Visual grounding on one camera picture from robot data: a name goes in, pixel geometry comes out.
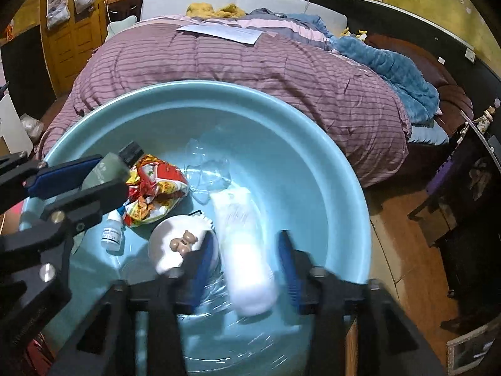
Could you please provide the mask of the dark side table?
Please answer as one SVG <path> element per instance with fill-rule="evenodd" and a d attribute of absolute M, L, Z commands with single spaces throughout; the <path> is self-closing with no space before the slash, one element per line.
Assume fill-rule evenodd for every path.
<path fill-rule="evenodd" d="M 424 210 L 438 210 L 453 220 L 431 246 L 441 255 L 447 296 L 458 303 L 458 316 L 441 327 L 455 334 L 500 314 L 500 152 L 469 116 L 463 119 L 452 153 L 426 188 L 427 199 L 408 214 L 417 221 Z"/>

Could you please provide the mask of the small white dropper bottle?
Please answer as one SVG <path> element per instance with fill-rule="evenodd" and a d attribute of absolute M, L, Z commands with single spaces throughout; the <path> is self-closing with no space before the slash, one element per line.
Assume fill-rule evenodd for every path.
<path fill-rule="evenodd" d="M 121 249 L 123 241 L 124 223 L 119 211 L 111 211 L 105 220 L 105 226 L 101 234 L 101 246 L 111 253 L 117 253 Z"/>

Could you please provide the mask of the white lotion tube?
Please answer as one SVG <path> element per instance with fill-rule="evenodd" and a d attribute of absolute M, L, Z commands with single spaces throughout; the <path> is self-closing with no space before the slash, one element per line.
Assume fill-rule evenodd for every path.
<path fill-rule="evenodd" d="M 211 194 L 229 300 L 239 316 L 259 316 L 278 299 L 261 213 L 247 188 Z"/>

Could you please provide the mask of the clear crumpled plastic wrap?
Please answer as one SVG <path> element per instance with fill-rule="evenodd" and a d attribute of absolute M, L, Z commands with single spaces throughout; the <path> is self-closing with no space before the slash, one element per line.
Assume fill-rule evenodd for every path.
<path fill-rule="evenodd" d="M 190 194 L 202 206 L 207 205 L 211 194 L 228 189 L 232 182 L 229 160 L 215 158 L 194 138 L 188 141 L 185 152 L 187 163 L 184 176 L 188 180 Z"/>

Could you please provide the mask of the green bottle black cap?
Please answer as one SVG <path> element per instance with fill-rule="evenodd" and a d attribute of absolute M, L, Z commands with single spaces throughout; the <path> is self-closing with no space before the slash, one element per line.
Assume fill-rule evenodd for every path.
<path fill-rule="evenodd" d="M 143 149 L 134 141 L 131 141 L 117 154 L 108 153 L 87 174 L 87 177 L 82 182 L 81 190 L 97 187 L 105 182 L 114 180 L 126 182 L 130 177 L 131 168 L 143 155 Z"/>

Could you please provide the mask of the white bed headboard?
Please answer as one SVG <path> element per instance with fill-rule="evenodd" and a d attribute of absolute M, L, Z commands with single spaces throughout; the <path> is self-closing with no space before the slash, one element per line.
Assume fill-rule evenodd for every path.
<path fill-rule="evenodd" d="M 254 9 L 268 8 L 282 14 L 309 14 L 319 16 L 330 32 L 339 36 L 347 27 L 347 18 L 329 8 L 305 0 L 143 0 L 139 19 L 152 19 L 164 15 L 183 15 L 190 3 L 208 3 L 214 9 L 231 3 L 249 13 Z"/>

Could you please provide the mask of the pale green pillow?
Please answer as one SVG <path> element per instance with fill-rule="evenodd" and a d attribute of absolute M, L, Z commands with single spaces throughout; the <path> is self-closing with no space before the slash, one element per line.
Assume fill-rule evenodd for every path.
<path fill-rule="evenodd" d="M 107 25 L 107 36 L 105 37 L 105 42 L 110 40 L 112 37 L 125 31 L 126 29 L 132 27 L 137 23 L 137 16 L 130 15 L 125 19 L 119 21 L 112 21 Z"/>

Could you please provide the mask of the hanging white bag left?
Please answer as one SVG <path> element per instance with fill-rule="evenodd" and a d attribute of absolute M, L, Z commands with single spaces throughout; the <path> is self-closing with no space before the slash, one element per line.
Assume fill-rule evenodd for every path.
<path fill-rule="evenodd" d="M 68 0 L 47 0 L 46 23 L 49 30 L 67 22 L 69 19 Z"/>

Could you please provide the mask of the white paper sheet on bed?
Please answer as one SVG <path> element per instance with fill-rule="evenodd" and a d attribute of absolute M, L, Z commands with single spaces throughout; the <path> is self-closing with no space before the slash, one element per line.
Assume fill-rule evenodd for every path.
<path fill-rule="evenodd" d="M 221 38 L 235 43 L 255 45 L 262 31 L 217 24 L 184 25 L 178 31 Z"/>

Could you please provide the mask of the blue fluffy blanket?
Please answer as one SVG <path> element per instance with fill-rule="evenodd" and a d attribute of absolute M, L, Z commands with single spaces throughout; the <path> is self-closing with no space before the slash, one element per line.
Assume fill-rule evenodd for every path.
<path fill-rule="evenodd" d="M 290 14 L 289 17 L 322 32 L 338 54 L 369 67 L 385 80 L 401 99 L 412 125 L 429 127 L 433 124 L 440 105 L 438 90 L 424 78 L 409 57 L 367 45 L 363 32 L 355 35 L 345 29 L 337 37 L 318 15 Z"/>

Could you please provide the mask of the brown leather sofa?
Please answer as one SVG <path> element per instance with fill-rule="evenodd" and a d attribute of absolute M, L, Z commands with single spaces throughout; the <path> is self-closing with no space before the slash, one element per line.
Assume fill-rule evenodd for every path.
<path fill-rule="evenodd" d="M 470 118 L 474 116 L 473 104 L 464 89 L 428 51 L 413 43 L 379 34 L 368 36 L 365 43 L 376 49 L 397 52 L 414 61 L 423 77 L 438 90 L 442 114 L 436 116 L 436 122 L 448 136 L 451 137 L 464 124 L 461 110 Z"/>

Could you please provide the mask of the purple striped quilt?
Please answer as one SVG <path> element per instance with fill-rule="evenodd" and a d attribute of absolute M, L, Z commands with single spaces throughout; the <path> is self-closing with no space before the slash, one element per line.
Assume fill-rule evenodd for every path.
<path fill-rule="evenodd" d="M 315 121 L 362 186 L 395 176 L 408 158 L 403 102 L 366 65 L 265 33 L 254 45 L 183 32 L 171 19 L 134 25 L 99 47 L 37 145 L 43 158 L 88 113 L 124 93 L 168 81 L 223 81 L 265 92 Z"/>

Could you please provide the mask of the light blue plastic basin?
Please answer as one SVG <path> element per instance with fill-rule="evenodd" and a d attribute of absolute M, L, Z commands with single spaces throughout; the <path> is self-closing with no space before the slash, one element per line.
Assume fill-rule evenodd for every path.
<path fill-rule="evenodd" d="M 369 276 L 371 228 L 358 179 L 330 137 L 300 111 L 243 86 L 178 81 L 106 101 L 49 150 L 49 165 L 107 154 L 136 142 L 181 168 L 229 164 L 231 186 L 247 188 L 260 213 L 268 262 L 279 287 L 269 312 L 241 317 L 222 284 L 179 325 L 193 375 L 300 375 L 312 320 L 290 304 L 277 256 L 277 236 L 338 277 Z"/>

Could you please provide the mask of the yellow cloth on bed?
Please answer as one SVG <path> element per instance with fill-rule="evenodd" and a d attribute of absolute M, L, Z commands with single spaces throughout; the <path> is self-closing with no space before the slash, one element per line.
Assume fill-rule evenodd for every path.
<path fill-rule="evenodd" d="M 186 10 L 186 15 L 191 18 L 201 19 L 235 19 L 246 16 L 246 12 L 234 3 L 228 4 L 220 9 L 214 9 L 212 5 L 208 3 L 191 3 Z"/>

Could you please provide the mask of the white round jar with bear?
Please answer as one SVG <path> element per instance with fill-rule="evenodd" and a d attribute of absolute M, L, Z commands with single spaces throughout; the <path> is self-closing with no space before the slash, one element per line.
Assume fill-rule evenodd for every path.
<path fill-rule="evenodd" d="M 221 271 L 221 261 L 214 224 L 205 215 L 178 215 L 160 223 L 149 237 L 149 259 L 158 274 L 180 267 L 184 257 L 198 250 L 206 234 L 213 236 L 211 275 Z"/>

